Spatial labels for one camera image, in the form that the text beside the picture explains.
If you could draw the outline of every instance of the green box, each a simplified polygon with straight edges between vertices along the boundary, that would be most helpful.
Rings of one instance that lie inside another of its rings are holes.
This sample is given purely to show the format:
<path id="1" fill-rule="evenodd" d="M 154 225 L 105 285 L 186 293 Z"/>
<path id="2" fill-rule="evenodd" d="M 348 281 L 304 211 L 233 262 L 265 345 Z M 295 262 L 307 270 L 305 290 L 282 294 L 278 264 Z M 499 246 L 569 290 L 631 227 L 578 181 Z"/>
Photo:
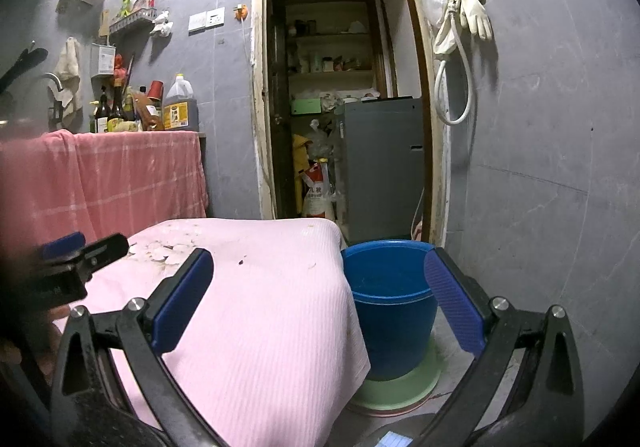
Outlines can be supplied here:
<path id="1" fill-rule="evenodd" d="M 322 113 L 320 99 L 295 99 L 291 101 L 291 115 Z"/>

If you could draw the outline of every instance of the pink tablecloth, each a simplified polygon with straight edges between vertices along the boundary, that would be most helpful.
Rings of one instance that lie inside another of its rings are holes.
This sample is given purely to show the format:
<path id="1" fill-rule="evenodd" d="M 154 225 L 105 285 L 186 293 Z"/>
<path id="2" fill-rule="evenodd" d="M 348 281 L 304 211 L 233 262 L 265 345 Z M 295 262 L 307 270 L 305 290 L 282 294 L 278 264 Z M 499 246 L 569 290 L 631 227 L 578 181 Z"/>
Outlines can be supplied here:
<path id="1" fill-rule="evenodd" d="M 0 246 L 17 249 L 74 231 L 95 241 L 172 218 L 204 217 L 198 135 L 73 135 L 65 130 L 0 145 Z"/>
<path id="2" fill-rule="evenodd" d="M 174 220 L 129 239 L 129 255 L 94 274 L 92 313 L 148 297 L 194 247 L 214 276 L 177 348 L 162 358 L 231 447 L 324 445 L 369 371 L 340 231 L 329 220 Z M 114 358 L 138 416 L 156 421 L 121 351 Z"/>

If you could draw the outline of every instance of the blue bucket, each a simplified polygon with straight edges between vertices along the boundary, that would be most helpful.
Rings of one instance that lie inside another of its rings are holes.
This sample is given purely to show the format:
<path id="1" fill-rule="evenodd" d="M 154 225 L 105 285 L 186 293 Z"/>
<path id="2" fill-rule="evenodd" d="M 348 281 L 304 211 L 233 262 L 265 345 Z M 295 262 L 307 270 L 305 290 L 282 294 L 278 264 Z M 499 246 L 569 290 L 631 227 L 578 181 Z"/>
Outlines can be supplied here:
<path id="1" fill-rule="evenodd" d="M 367 379 L 392 380 L 423 360 L 438 303 L 424 280 L 433 245 L 406 239 L 368 241 L 342 251 L 369 354 Z"/>

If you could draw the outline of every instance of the blue gripper pad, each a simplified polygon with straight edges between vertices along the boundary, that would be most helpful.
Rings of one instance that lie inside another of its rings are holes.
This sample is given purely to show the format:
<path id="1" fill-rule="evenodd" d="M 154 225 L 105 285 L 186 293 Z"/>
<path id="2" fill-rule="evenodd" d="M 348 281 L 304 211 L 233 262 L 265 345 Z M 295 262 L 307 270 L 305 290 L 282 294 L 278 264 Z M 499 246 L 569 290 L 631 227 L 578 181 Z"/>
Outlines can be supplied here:
<path id="1" fill-rule="evenodd" d="M 489 298 L 472 278 L 464 275 L 444 249 L 424 258 L 424 278 L 442 308 L 460 347 L 478 357 L 493 323 Z"/>
<path id="2" fill-rule="evenodd" d="M 85 245 L 86 240 L 84 239 L 84 234 L 74 232 L 68 236 L 63 236 L 55 241 L 44 244 L 40 249 L 40 257 L 45 261 L 49 261 L 56 257 L 76 252 L 76 250 L 80 250 Z"/>
<path id="3" fill-rule="evenodd" d="M 209 250 L 195 249 L 148 299 L 145 331 L 156 355 L 173 351 L 213 279 Z"/>

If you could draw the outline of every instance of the shower hose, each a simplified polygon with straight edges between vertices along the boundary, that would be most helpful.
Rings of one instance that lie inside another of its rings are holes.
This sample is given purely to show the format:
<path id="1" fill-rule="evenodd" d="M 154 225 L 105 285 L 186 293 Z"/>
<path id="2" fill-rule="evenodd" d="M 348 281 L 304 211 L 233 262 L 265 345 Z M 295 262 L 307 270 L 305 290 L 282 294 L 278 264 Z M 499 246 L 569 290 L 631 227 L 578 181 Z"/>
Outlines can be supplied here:
<path id="1" fill-rule="evenodd" d="M 473 88 L 471 83 L 471 68 L 469 66 L 469 61 L 466 58 L 465 49 L 462 46 L 462 42 L 460 41 L 460 34 L 458 34 L 458 29 L 456 27 L 456 11 L 453 9 L 449 9 L 449 15 L 451 18 L 451 28 L 453 30 L 453 37 L 456 40 L 456 45 L 458 46 L 458 50 L 460 51 L 460 56 L 462 57 L 462 64 L 465 67 L 466 74 L 466 106 L 465 110 L 462 112 L 456 120 L 451 120 L 447 117 L 447 114 L 442 110 L 442 106 L 440 105 L 440 85 L 442 82 L 442 75 L 444 74 L 444 69 L 447 65 L 447 58 L 444 58 L 440 62 L 440 67 L 438 68 L 438 73 L 436 74 L 436 84 L 434 87 L 435 94 L 435 104 L 436 104 L 436 113 L 438 114 L 438 118 L 442 120 L 448 126 L 456 126 L 460 122 L 468 117 L 469 112 L 471 111 L 471 104 L 474 101 Z"/>

